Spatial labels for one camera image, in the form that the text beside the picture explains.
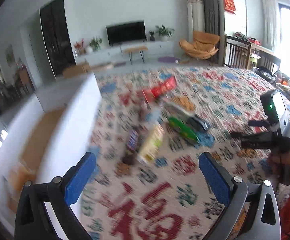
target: orange lounge chair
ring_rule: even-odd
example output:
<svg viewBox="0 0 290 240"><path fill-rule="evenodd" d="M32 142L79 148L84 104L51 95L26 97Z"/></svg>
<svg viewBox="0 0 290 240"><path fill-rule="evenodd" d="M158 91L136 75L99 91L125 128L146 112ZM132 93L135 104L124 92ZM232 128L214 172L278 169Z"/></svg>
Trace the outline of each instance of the orange lounge chair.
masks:
<svg viewBox="0 0 290 240"><path fill-rule="evenodd" d="M180 46L183 51L192 57L208 59L219 50L215 48L215 45L220 40L218 35L193 31L193 38L192 44L188 43L185 39L180 40Z"/></svg>

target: dining table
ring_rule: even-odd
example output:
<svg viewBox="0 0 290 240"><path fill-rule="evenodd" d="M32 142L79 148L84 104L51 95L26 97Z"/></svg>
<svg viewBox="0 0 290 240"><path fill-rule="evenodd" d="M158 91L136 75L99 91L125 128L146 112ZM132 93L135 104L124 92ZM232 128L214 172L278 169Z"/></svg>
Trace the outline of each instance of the dining table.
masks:
<svg viewBox="0 0 290 240"><path fill-rule="evenodd" d="M170 98L191 106L210 129L197 132L198 143L188 143L167 124L171 113L164 108L159 117L164 137L156 159L121 172L131 127L140 125L140 91L171 76L177 87ZM232 131L265 131L248 126L248 121L266 119L260 95L274 87L251 70L162 67L105 74L97 81L102 101L90 139L90 148L98 149L97 167L83 190L80 218L93 240L202 239L224 209L200 171L203 152L245 182L273 178L266 161L269 150L241 149L230 136ZM290 102L283 100L290 119ZM150 119L149 114L142 123L145 128ZM278 184L274 190L281 207L290 186Z"/></svg>

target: television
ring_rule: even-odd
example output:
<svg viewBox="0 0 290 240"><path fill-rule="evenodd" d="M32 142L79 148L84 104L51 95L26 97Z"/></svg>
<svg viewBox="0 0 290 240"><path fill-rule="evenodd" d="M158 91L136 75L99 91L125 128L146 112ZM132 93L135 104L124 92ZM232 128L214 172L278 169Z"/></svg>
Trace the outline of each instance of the television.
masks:
<svg viewBox="0 0 290 240"><path fill-rule="evenodd" d="M125 41L146 40L144 21L107 26L106 29L110 45Z"/></svg>

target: gray curtain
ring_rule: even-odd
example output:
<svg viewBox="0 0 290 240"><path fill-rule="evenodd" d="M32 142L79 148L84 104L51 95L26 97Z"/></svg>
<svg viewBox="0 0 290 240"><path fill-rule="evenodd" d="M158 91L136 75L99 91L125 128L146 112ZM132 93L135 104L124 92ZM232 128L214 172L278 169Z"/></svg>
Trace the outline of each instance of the gray curtain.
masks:
<svg viewBox="0 0 290 240"><path fill-rule="evenodd" d="M219 35L221 41L218 45L219 53L216 54L218 62L222 62L224 56L224 2L223 0L204 0L205 32Z"/></svg>

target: open box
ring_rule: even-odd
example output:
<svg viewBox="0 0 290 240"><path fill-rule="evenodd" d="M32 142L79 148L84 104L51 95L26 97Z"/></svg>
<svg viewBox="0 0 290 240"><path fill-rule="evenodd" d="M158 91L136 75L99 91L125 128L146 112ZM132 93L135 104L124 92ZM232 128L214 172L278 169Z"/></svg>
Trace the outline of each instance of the open box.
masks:
<svg viewBox="0 0 290 240"><path fill-rule="evenodd" d="M94 74L79 75L37 90L14 117L0 148L0 221L12 235L15 214L9 209L13 207L6 181L11 170L21 163L33 172L35 183L63 176L86 152L100 101ZM19 185L28 178L19 177ZM79 201L71 208L80 218Z"/></svg>

